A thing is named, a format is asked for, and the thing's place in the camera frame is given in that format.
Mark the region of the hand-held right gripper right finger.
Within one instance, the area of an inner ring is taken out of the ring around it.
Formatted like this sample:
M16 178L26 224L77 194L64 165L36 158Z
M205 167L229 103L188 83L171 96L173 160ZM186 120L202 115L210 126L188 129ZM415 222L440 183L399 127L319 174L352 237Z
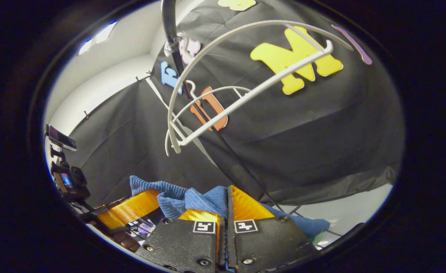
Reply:
M227 267L235 273L282 273L319 256L311 240L286 215L228 187Z

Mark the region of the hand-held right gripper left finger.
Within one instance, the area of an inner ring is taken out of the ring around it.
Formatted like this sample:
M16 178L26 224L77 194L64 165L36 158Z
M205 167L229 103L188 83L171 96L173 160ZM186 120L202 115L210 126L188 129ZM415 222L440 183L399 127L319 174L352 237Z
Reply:
M226 266L226 220L188 209L179 218L162 218L136 255L178 273L217 273Z

